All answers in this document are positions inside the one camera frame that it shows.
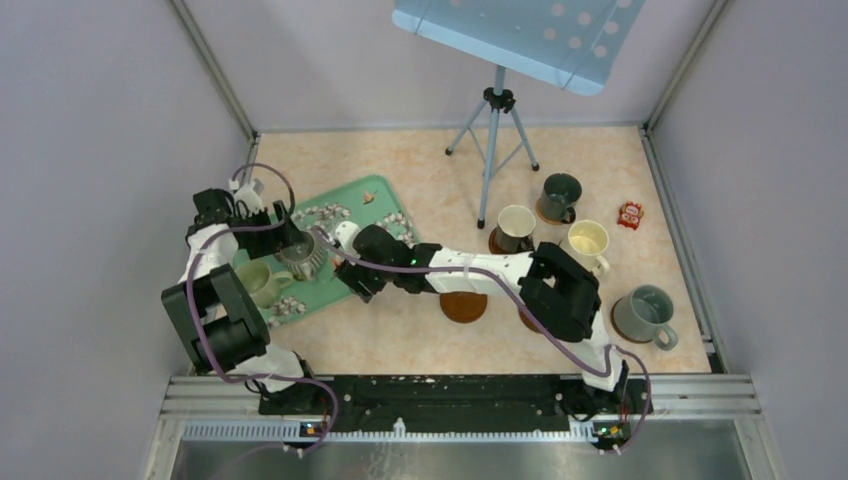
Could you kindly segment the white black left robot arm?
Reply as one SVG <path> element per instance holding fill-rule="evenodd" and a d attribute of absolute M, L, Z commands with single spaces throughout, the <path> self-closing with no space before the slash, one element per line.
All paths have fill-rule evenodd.
<path fill-rule="evenodd" d="M 291 221 L 295 201 L 267 208 L 246 187 L 207 189 L 193 197 L 197 210 L 188 227 L 186 269 L 161 302 L 181 345 L 200 374 L 241 383 L 268 406 L 314 410 L 326 398 L 296 353 L 274 349 L 258 289 L 241 279 L 232 262 L 244 250 L 259 260 L 302 242 Z"/>

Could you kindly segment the metallic grey cup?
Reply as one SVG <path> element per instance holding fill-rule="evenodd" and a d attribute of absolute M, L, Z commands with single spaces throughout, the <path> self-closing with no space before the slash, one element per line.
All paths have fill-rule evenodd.
<path fill-rule="evenodd" d="M 304 232 L 303 235 L 304 242 L 285 246 L 274 256 L 296 281 L 312 281 L 318 277 L 326 263 L 327 250 L 311 232 Z"/>

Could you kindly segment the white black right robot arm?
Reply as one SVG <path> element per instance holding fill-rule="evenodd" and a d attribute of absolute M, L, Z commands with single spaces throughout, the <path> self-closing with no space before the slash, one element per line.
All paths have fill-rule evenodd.
<path fill-rule="evenodd" d="M 364 302 L 386 285 L 409 294 L 504 295 L 581 370 L 589 404 L 612 412 L 627 397 L 629 367 L 603 320 L 597 277 L 558 245 L 515 254 L 474 254 L 408 245 L 377 225 L 344 221 L 319 240 L 342 258 L 336 277 Z"/>

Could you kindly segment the dark grey cup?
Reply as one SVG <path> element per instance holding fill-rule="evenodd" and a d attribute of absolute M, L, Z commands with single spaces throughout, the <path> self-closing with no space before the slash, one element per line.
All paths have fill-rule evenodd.
<path fill-rule="evenodd" d="M 565 208 L 575 209 L 580 200 L 583 188 L 580 181 L 567 173 L 555 173 L 546 178 L 542 193 L 537 201 L 542 204 L 542 211 L 551 218 L 563 218 Z"/>

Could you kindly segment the light tan wooden coaster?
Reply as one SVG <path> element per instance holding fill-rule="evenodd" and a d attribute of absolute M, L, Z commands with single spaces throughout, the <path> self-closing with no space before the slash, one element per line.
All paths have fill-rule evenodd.
<path fill-rule="evenodd" d="M 536 211 L 536 214 L 541 218 L 542 221 L 544 221 L 544 222 L 546 222 L 550 225 L 570 225 L 577 218 L 576 211 L 571 206 L 568 206 L 568 207 L 565 208 L 565 213 L 564 213 L 563 218 L 548 217 L 542 211 L 542 204 L 539 201 L 537 201 L 536 204 L 535 204 L 535 211 Z"/>

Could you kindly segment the cream cup with yellow inside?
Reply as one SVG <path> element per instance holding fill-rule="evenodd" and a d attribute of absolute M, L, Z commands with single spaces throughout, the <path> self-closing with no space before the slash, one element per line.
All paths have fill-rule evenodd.
<path fill-rule="evenodd" d="M 596 278 L 603 279 L 611 269 L 610 263 L 604 257 L 609 243 L 608 232 L 600 223 L 578 220 L 570 226 L 559 246 L 585 270 Z"/>

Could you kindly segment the white and black cup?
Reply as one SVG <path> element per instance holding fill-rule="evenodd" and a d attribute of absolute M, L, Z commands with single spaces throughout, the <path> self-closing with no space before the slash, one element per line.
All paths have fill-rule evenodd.
<path fill-rule="evenodd" d="M 522 205 L 509 205 L 501 210 L 494 230 L 493 243 L 498 252 L 515 254 L 532 251 L 534 213 Z"/>

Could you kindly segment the dark brown wooden coaster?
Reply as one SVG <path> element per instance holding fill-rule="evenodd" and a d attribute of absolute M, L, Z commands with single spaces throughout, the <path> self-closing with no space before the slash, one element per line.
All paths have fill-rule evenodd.
<path fill-rule="evenodd" d="M 468 324 L 479 320 L 488 306 L 488 296 L 470 292 L 444 293 L 439 296 L 442 313 L 451 321 Z"/>

